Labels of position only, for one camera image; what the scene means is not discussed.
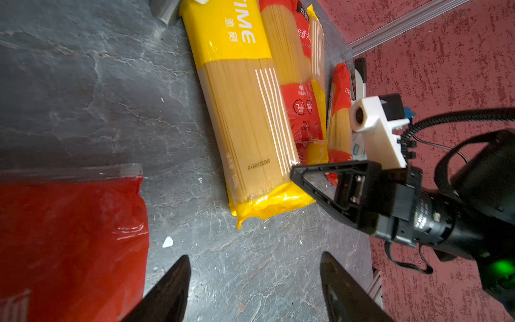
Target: gray marble surface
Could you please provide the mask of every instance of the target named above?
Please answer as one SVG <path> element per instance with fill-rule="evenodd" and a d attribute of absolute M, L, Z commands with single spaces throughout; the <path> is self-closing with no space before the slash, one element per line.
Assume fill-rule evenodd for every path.
<path fill-rule="evenodd" d="M 329 78 L 350 47 L 315 10 Z M 0 99 L 1 169 L 143 165 L 146 290 L 188 254 L 186 321 L 326 320 L 324 250 L 363 287 L 372 279 L 368 238 L 317 205 L 236 230 L 184 26 L 145 0 L 2 1 Z"/>

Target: circular logo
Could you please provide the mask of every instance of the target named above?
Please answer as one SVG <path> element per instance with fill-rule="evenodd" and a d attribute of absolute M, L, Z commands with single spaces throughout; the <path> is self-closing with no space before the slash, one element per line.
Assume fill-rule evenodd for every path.
<path fill-rule="evenodd" d="M 311 115 L 311 111 L 313 110 L 313 102 L 311 102 L 310 100 L 307 100 L 306 108 L 307 108 L 307 112 Z"/>
<path fill-rule="evenodd" d="M 296 100 L 293 103 L 293 110 L 295 111 L 295 113 L 299 115 L 306 114 L 306 106 L 304 105 L 304 102 L 300 99 Z"/>

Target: red plastic bag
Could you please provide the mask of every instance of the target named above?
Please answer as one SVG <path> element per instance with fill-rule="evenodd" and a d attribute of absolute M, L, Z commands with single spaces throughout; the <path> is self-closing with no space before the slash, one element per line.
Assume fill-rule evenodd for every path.
<path fill-rule="evenodd" d="M 142 299 L 138 165 L 0 173 L 0 316 L 117 321 Z"/>
<path fill-rule="evenodd" d="M 322 124 L 311 82 L 281 86 L 295 143 L 323 140 Z"/>

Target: yellow label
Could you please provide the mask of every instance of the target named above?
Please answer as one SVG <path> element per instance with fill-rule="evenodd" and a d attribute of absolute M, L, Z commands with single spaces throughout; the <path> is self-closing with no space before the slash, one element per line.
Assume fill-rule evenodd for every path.
<path fill-rule="evenodd" d="M 183 0 L 180 15 L 197 69 L 221 59 L 272 58 L 257 0 Z"/>
<path fill-rule="evenodd" d="M 317 17 L 317 15 L 315 14 L 315 10 L 313 10 L 313 5 L 310 5 L 310 6 L 306 9 L 306 12 L 307 12 L 307 15 L 308 15 L 310 18 L 315 18 L 316 20 L 318 20 L 318 17 Z"/>

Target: spaghetti package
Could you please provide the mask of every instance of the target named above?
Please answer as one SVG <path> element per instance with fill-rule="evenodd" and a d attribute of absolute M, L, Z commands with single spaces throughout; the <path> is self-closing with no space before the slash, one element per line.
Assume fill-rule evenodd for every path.
<path fill-rule="evenodd" d="M 329 162 L 352 160 L 352 129 L 349 120 L 351 107 L 351 75 L 344 63 L 338 64 L 333 73 L 328 110 L 328 149 Z M 333 185 L 337 185 L 334 173 L 327 175 Z"/>
<path fill-rule="evenodd" d="M 327 151 L 327 124 L 325 106 L 325 63 L 324 63 L 324 35 L 322 24 L 318 21 L 313 5 L 307 8 L 307 15 L 310 19 L 311 38 L 311 84 L 317 102 L 318 114 L 322 125 L 323 140 L 309 142 L 306 148 L 306 164 L 328 163 Z"/>
<path fill-rule="evenodd" d="M 322 140 L 311 78 L 311 37 L 300 0 L 259 0 L 270 51 L 296 143 Z"/>
<path fill-rule="evenodd" d="M 238 228 L 313 203 L 289 179 L 299 158 L 257 2 L 184 0 L 180 14 Z"/>

